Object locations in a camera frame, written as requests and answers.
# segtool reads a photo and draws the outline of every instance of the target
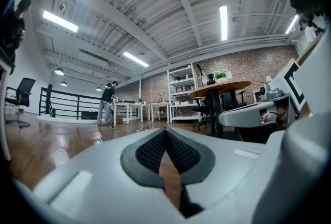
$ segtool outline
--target security camera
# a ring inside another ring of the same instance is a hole
[[[60,4],[60,11],[65,11],[66,5],[64,3]]]

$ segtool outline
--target gray pants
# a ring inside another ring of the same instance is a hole
[[[98,113],[98,124],[101,124],[103,109],[104,109],[104,122],[108,123],[108,121],[109,121],[109,102],[100,100],[99,113]]]

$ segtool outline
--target white desk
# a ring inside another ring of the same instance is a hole
[[[169,116],[169,103],[168,102],[156,102],[156,103],[151,103],[150,107],[152,110],[152,122],[154,122],[154,113],[153,113],[153,108],[157,107],[158,108],[158,115],[159,115],[159,120],[161,120],[160,118],[160,107],[166,107],[167,109],[167,123],[169,123],[170,120],[170,116]]]
[[[114,103],[114,126],[116,126],[116,109],[117,107],[126,107],[126,123],[129,123],[129,103],[124,103],[124,102],[118,102],[118,103]]]
[[[6,140],[6,128],[5,128],[5,98],[6,98],[6,88],[7,81],[10,75],[11,66],[6,62],[6,60],[0,55],[0,71],[2,76],[0,79],[0,142],[2,150],[4,152],[5,159],[7,161],[11,160],[9,149]]]
[[[139,108],[140,107],[140,122],[143,122],[143,107],[146,107],[146,111],[148,113],[148,120],[150,120],[150,116],[149,116],[149,111],[148,111],[148,107],[149,105],[147,104],[135,104],[132,103],[130,104],[130,120],[132,121],[132,108]]]

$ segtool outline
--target fluorescent light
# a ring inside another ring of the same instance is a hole
[[[146,64],[145,62],[141,61],[139,58],[137,58],[135,56],[132,56],[128,52],[124,52],[123,55],[127,56],[128,58],[132,59],[135,62],[138,62],[140,65],[143,65],[144,67],[148,67],[148,64]]]
[[[228,38],[228,7],[219,7],[219,14],[221,16],[221,39],[222,41]]]
[[[57,69],[55,70],[55,73],[58,74],[58,75],[61,75],[61,76],[64,75],[64,72],[63,72],[63,70],[62,70],[61,68],[57,68]]]
[[[299,15],[294,16],[293,21],[292,21],[292,23],[290,24],[290,26],[289,26],[289,28],[287,29],[287,31],[286,31],[285,34],[288,34],[288,33],[290,32],[290,30],[292,29],[292,27],[294,26],[294,24],[295,24],[295,22],[296,22],[296,20],[297,20],[298,18],[299,18]]]
[[[56,15],[54,15],[54,14],[48,12],[48,11],[43,11],[43,15],[42,16],[45,19],[47,19],[47,20],[50,20],[50,21],[52,21],[54,23],[57,23],[57,24],[65,27],[65,28],[67,28],[69,30],[74,31],[75,33],[78,30],[78,26],[77,25],[74,25],[72,23],[69,23],[68,21],[66,21],[66,20],[64,20],[64,19],[62,19],[62,18],[60,18],[60,17],[58,17],[58,16],[56,16]]]

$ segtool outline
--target green plant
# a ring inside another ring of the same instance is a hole
[[[215,80],[220,79],[220,78],[226,78],[227,77],[227,72],[223,69],[216,70],[214,72],[214,77],[215,77]]]

